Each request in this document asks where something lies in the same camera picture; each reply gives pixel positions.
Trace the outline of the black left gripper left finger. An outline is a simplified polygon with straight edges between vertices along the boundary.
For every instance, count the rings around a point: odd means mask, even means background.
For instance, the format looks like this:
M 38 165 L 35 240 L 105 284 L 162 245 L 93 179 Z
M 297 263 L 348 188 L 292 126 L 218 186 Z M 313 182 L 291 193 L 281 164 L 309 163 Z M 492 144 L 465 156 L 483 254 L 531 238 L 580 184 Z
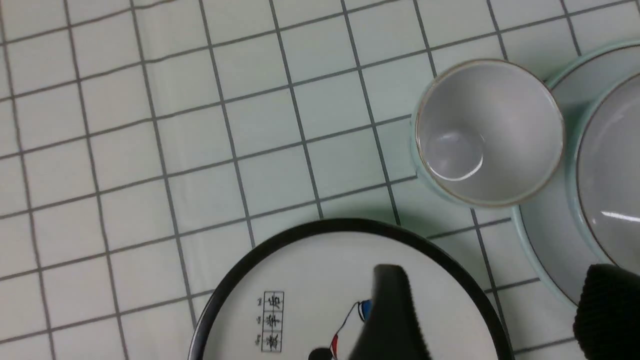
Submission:
M 350 360 L 430 360 L 406 271 L 395 264 L 374 267 L 371 310 Z

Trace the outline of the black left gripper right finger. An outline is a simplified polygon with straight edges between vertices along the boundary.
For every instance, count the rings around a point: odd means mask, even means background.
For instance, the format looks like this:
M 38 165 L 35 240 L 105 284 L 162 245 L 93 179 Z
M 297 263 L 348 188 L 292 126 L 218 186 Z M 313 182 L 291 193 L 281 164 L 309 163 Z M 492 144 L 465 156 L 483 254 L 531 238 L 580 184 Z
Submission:
M 588 360 L 640 358 L 640 278 L 612 264 L 587 270 L 573 333 Z

